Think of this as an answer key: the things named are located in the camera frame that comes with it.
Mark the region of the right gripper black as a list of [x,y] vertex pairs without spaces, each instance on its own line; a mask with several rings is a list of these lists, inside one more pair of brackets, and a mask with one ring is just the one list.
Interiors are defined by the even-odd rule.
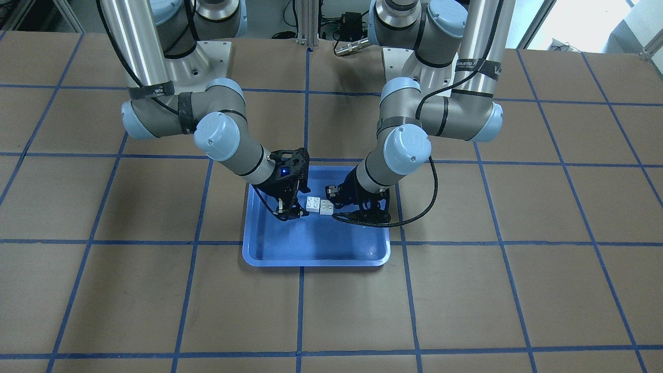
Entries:
[[277,150],[263,154],[250,173],[250,184],[277,200],[274,216],[282,221],[308,216],[306,210],[309,154],[307,149]]

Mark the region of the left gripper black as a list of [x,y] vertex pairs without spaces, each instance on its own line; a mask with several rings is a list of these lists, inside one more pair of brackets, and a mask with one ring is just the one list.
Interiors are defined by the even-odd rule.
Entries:
[[353,169],[341,184],[327,185],[325,196],[336,209],[358,205],[358,210],[354,212],[337,212],[331,215],[339,222],[357,226],[386,226],[390,222],[389,191],[386,189],[379,189],[376,193],[367,191],[358,181],[356,169]]

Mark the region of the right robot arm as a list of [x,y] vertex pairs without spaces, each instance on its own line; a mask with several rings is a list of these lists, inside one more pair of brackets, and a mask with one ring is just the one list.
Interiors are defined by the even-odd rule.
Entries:
[[192,135],[208,158],[270,196],[280,221],[305,217],[298,193],[309,193],[305,148],[269,151],[254,139],[240,85],[212,76],[204,48],[242,35],[244,1],[97,1],[107,37],[128,76],[121,106],[135,139]]

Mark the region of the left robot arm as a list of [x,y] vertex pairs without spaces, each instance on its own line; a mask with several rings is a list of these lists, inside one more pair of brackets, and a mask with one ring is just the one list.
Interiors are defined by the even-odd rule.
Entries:
[[424,163],[433,164],[431,136],[488,142],[503,123],[495,103],[514,1],[373,1],[373,45],[412,50],[419,73],[384,85],[377,143],[326,197],[339,222],[393,227],[390,188]]

